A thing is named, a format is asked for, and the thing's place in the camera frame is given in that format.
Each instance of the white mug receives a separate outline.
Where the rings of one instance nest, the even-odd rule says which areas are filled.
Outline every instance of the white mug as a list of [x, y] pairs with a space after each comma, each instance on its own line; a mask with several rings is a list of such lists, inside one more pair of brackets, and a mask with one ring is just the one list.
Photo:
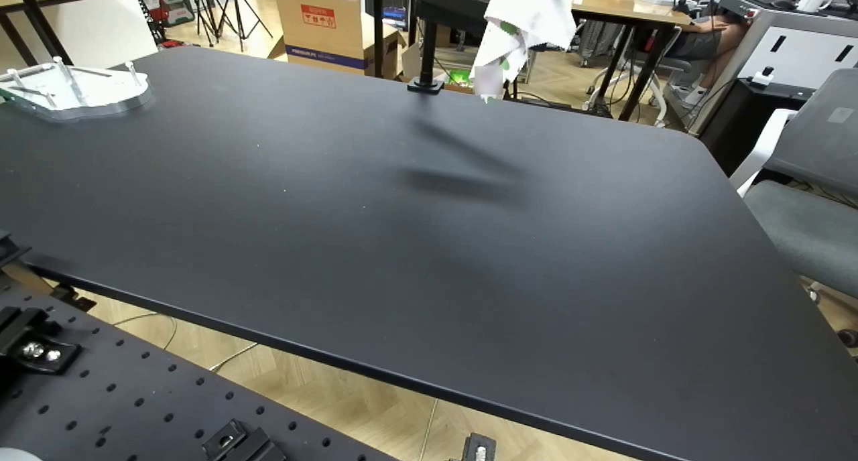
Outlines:
[[802, 12], [816, 12], [831, 5], [831, 1], [833, 0], [799, 0], [796, 8]]

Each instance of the red logo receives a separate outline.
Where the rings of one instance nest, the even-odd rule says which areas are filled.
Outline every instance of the red logo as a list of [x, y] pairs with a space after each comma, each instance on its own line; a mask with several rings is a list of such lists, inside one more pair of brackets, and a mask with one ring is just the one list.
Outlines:
[[304, 19], [304, 24], [319, 25], [319, 27], [332, 29], [336, 28], [334, 9], [301, 4], [301, 17]]

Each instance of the person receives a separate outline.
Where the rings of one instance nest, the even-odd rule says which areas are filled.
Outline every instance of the person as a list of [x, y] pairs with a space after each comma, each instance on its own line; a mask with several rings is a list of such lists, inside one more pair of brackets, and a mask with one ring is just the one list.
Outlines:
[[696, 106], [727, 67], [745, 37], [747, 26], [726, 15], [706, 15], [695, 19], [693, 24], [680, 27], [682, 33], [665, 57], [684, 61], [711, 61], [705, 73], [683, 98], [686, 104]]

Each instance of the shorts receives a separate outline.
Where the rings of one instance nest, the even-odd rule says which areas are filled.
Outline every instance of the shorts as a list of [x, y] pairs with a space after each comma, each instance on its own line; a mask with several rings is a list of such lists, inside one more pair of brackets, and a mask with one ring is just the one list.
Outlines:
[[686, 61], [714, 59], [718, 55], [719, 42], [721, 31], [708, 31], [705, 34], [682, 33], [665, 56]]

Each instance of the white cloth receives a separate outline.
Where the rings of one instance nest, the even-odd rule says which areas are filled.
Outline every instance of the white cloth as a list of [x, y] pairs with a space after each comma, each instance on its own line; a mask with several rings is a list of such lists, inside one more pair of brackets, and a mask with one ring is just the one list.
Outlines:
[[550, 43], [568, 47], [575, 36], [572, 0], [490, 0], [480, 51], [471, 69], [475, 94], [487, 100], [502, 95], [503, 81], [524, 67], [528, 48]]

